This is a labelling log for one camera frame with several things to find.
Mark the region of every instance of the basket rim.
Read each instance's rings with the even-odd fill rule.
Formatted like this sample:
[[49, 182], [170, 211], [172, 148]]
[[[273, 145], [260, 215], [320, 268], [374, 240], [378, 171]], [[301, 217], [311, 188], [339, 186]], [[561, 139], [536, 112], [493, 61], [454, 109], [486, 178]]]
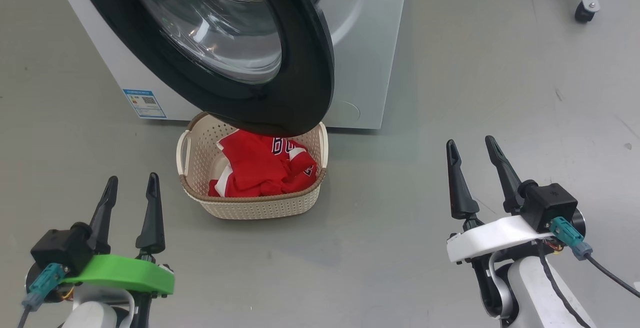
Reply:
[[272, 202], [272, 201], [283, 201], [285, 199], [292, 198], [301, 198], [302, 196], [306, 196], [310, 194], [312, 191], [320, 187], [320, 184], [325, 179], [327, 175], [327, 169], [320, 169], [320, 173], [318, 173], [318, 177], [315, 182], [308, 187], [307, 189], [296, 191], [294, 193], [286, 193], [279, 195], [266, 195], [266, 196], [208, 196], [202, 195], [195, 191], [190, 185], [187, 183], [187, 177], [184, 174], [180, 175], [180, 183], [182, 183], [182, 187], [187, 194], [198, 201], [202, 201], [204, 203], [262, 203], [262, 202]]
[[[203, 111], [200, 112], [199, 114], [197, 114], [187, 125], [187, 130], [190, 132], [192, 130], [194, 130], [194, 127], [196, 126], [196, 124], [201, 121], [203, 118], [209, 116], [210, 114], [208, 114], [207, 112]], [[320, 125], [321, 128], [321, 133], [320, 135], [322, 136], [322, 139], [325, 140], [325, 147], [327, 146], [327, 128], [325, 128], [324, 124], [322, 124], [322, 122], [320, 122], [318, 125]], [[184, 189], [184, 191], [193, 199], [197, 200], [197, 201], [201, 201], [203, 203], [262, 203], [262, 202], [272, 202], [272, 201], [283, 201], [285, 199], [292, 199], [292, 198], [301, 198], [302, 196], [306, 196], [307, 194], [310, 194], [312, 191], [314, 191], [315, 189], [317, 189], [318, 187], [320, 187], [320, 184], [323, 182], [323, 180], [325, 179], [325, 176], [327, 175], [327, 155], [329, 155], [329, 151], [324, 151], [324, 157], [322, 159], [322, 163], [318, 164], [318, 168], [320, 168], [320, 171], [318, 171], [318, 176], [315, 179], [315, 182], [313, 182], [313, 184], [308, 187], [307, 189], [301, 190], [301, 191], [296, 191], [294, 193], [286, 193], [286, 194], [279, 194], [279, 195], [266, 195], [266, 196], [250, 196], [250, 197], [240, 197], [240, 196], [208, 196], [208, 195], [202, 195], [200, 193], [198, 193], [197, 191], [195, 191], [188, 183], [187, 183], [187, 177], [184, 174], [180, 175], [180, 182], [182, 183], [182, 187]]]

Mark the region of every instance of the yellow wire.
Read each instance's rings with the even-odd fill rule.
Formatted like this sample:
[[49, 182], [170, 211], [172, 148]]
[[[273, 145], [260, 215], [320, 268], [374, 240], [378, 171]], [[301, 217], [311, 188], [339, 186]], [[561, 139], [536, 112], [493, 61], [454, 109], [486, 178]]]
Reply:
[[68, 298], [70, 298], [70, 297], [71, 297], [71, 294], [73, 294], [73, 293], [74, 293], [74, 289], [75, 289], [75, 287], [71, 287], [71, 290], [70, 290], [69, 292], [67, 292], [67, 294], [66, 294], [66, 295], [64, 295], [64, 296], [62, 297], [62, 299], [66, 301]]

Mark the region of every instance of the round glass door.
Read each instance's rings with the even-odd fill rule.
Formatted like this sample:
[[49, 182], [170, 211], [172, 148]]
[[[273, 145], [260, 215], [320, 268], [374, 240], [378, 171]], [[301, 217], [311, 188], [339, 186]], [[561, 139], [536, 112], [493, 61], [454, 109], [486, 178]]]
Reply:
[[265, 0], [141, 0], [183, 54], [227, 78], [269, 82], [281, 39]]

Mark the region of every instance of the black wheel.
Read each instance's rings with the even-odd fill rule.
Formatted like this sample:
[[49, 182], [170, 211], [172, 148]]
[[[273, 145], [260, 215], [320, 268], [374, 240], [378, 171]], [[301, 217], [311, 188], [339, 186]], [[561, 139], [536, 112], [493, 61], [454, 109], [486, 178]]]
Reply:
[[575, 9], [575, 20], [580, 23], [591, 22], [594, 19], [595, 13], [592, 11], [588, 11], [585, 9], [585, 5], [583, 2], [578, 4], [578, 7]]

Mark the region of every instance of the beige plastic basket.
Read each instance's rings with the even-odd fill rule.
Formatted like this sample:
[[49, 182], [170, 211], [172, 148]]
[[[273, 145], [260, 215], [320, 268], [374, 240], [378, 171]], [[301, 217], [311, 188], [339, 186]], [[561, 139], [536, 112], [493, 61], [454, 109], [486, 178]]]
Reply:
[[318, 164], [317, 178], [304, 191], [256, 198], [208, 196], [210, 180], [217, 180], [228, 160], [216, 145], [236, 128], [206, 113], [198, 114], [180, 136], [175, 161], [186, 194], [207, 212], [222, 219], [267, 219], [295, 216], [308, 211], [318, 200], [320, 184], [327, 173], [329, 141], [327, 129], [320, 123], [310, 132], [294, 137], [304, 144]]

